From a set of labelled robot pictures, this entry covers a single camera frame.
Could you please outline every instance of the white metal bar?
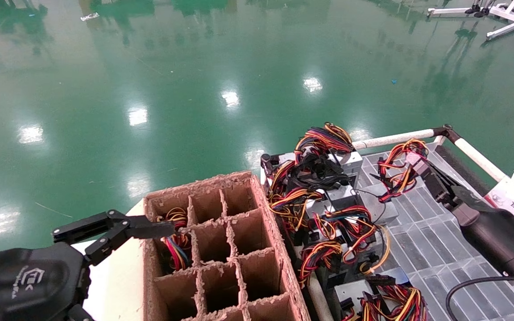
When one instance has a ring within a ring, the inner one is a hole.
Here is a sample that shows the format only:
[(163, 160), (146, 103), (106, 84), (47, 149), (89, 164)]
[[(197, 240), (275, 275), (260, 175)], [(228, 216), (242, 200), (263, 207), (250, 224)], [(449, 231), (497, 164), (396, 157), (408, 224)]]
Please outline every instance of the white metal bar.
[(361, 150), (365, 148), (375, 148), (377, 146), (384, 146), (389, 144), (398, 144), (405, 141), (408, 141), (412, 138), (430, 138), (434, 136), (434, 130), (432, 129), (424, 129), (418, 130), (417, 132), (406, 132), (405, 134), (397, 134), (392, 136), (384, 136), (380, 138), (372, 138), (369, 140), (359, 140), (357, 142), (353, 142), (352, 145), (355, 149)]
[(469, 9), (469, 8), (447, 8), (447, 9), (428, 8), (428, 16), (432, 16), (434, 14), (465, 13), (465, 11), (467, 9)]
[(489, 12), (490, 14), (493, 14), (495, 16), (500, 16), (501, 18), (514, 21), (514, 12), (507, 12), (506, 10), (502, 8), (492, 8)]
[(445, 142), (445, 136), (436, 136), (436, 138), (434, 139), (434, 143), (438, 144), (438, 145), (443, 145), (443, 143)]
[(466, 140), (463, 138), (459, 138), (455, 141), (455, 146), (459, 147), (469, 158), (473, 160), (473, 162), (477, 163), (479, 167), (481, 167), (484, 171), (486, 171), (489, 176), (493, 177), (497, 182), (501, 181), (504, 178), (508, 178), (505, 173), (503, 173), (497, 166), (495, 166), (489, 159), (483, 156), (477, 149), (471, 146)]
[(495, 31), (492, 31), (490, 33), (487, 33), (487, 40), (490, 40), (494, 37), (498, 37), (500, 35), (503, 35), (503, 34), (506, 34), (510, 31), (513, 31), (514, 30), (514, 23), (508, 25), (508, 26), (504, 26), (503, 28), (501, 29), (497, 29)]
[(316, 273), (311, 273), (308, 279), (308, 293), (311, 295), (312, 305), (315, 306), (316, 315), (320, 321), (334, 321), (328, 302), (324, 296), (323, 289), (320, 287), (319, 280), (316, 278)]
[(514, 9), (514, 0), (512, 0), (512, 2), (509, 4), (505, 13), (510, 14), (510, 13), (512, 13), (513, 9)]

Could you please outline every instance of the debris on floor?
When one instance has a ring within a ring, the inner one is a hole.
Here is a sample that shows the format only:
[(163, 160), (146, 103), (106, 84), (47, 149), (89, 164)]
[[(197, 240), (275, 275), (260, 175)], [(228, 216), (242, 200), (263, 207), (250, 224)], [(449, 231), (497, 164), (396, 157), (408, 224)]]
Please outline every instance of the debris on floor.
[(94, 19), (94, 18), (98, 18), (100, 15), (98, 14), (98, 12), (95, 12), (95, 13), (91, 13), (89, 14), (88, 16), (82, 16), (80, 17), (80, 20), (82, 21), (87, 21), (87, 20), (91, 20), (91, 19)]

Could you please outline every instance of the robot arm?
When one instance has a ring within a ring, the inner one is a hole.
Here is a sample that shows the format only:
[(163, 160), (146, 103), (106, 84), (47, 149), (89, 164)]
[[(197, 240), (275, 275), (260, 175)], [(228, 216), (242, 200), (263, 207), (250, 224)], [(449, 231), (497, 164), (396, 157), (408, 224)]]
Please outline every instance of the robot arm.
[(514, 215), (494, 209), (426, 159), (408, 154), (435, 201), (457, 219), (461, 233), (502, 276), (514, 276)]
[[(110, 210), (59, 227), (46, 248), (0, 252), (0, 321), (92, 321), (88, 297), (91, 265), (100, 264), (127, 240), (174, 234), (172, 222), (151, 223)], [(80, 254), (70, 244), (104, 233)]]

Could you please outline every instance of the black cylindrical handle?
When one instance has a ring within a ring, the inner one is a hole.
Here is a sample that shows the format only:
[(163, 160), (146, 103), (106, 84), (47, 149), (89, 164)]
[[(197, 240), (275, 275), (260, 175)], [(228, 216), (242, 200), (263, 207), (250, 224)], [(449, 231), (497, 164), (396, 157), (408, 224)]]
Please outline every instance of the black cylindrical handle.
[(480, 212), (461, 226), (463, 236), (500, 273), (514, 276), (514, 216), (506, 210)]

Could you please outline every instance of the green epoxy floor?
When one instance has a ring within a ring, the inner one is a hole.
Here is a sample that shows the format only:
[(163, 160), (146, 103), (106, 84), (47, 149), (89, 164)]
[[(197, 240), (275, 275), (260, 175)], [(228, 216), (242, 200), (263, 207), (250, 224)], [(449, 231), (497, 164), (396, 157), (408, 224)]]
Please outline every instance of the green epoxy floor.
[(0, 0), (0, 250), (257, 170), (326, 120), (356, 140), (451, 123), (514, 170), (514, 34), (485, 44), (491, 18), (426, 21), (433, 0), (15, 5)]

